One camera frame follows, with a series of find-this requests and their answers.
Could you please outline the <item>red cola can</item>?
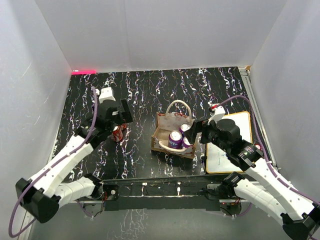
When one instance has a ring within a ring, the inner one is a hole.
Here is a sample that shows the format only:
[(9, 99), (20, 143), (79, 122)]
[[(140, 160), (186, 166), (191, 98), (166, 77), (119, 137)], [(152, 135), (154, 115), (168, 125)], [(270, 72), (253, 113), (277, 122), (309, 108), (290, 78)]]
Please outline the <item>red cola can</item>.
[(122, 141), (123, 138), (124, 138), (123, 131), (126, 130), (126, 129), (127, 129), (127, 124), (126, 123), (123, 123), (121, 125), (117, 125), (113, 129), (110, 138), (116, 143)]

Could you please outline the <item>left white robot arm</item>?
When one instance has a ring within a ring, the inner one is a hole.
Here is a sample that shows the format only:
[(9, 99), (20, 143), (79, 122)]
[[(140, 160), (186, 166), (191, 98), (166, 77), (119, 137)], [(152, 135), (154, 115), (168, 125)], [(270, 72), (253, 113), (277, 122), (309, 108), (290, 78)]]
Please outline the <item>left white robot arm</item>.
[(63, 184), (71, 170), (90, 155), (113, 132), (115, 127), (133, 121), (128, 102), (104, 100), (94, 105), (88, 117), (64, 148), (38, 173), (15, 184), (18, 203), (40, 223), (48, 222), (64, 205), (80, 198), (99, 199), (103, 184), (91, 173)]

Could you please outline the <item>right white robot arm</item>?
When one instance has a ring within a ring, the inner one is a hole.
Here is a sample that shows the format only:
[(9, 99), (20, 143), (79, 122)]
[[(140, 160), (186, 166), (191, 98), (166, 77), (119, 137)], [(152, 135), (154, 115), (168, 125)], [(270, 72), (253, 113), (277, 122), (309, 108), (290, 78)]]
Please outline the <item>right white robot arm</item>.
[(232, 119), (215, 122), (195, 121), (184, 135), (194, 143), (201, 134), (201, 143), (212, 143), (223, 150), (228, 160), (263, 188), (258, 188), (237, 172), (223, 180), (223, 194), (249, 201), (277, 220), (292, 240), (310, 240), (320, 227), (320, 204), (297, 190), (267, 161), (264, 152), (244, 140)]

